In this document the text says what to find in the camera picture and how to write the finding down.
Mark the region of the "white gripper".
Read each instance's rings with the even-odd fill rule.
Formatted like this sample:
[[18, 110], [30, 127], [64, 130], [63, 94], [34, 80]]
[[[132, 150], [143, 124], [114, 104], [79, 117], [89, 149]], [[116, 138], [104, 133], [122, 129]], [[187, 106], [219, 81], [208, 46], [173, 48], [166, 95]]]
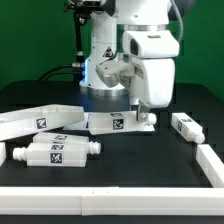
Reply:
[[131, 62], [134, 74], [127, 89], [132, 105], [143, 104], [137, 107], [136, 116], [138, 121], [144, 122], [148, 119], [148, 108], [164, 108], [169, 105], [173, 93], [175, 64], [171, 58], [132, 57]]

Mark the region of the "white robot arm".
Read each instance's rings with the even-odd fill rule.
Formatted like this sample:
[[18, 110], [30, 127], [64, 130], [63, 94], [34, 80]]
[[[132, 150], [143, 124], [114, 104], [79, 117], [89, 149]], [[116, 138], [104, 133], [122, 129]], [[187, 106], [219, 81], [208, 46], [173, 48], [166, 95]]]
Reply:
[[81, 88], [97, 95], [129, 92], [144, 121], [152, 108], [164, 108], [172, 99], [173, 59], [180, 36], [167, 25], [182, 20], [196, 0], [82, 0], [92, 3], [91, 53], [85, 60]]

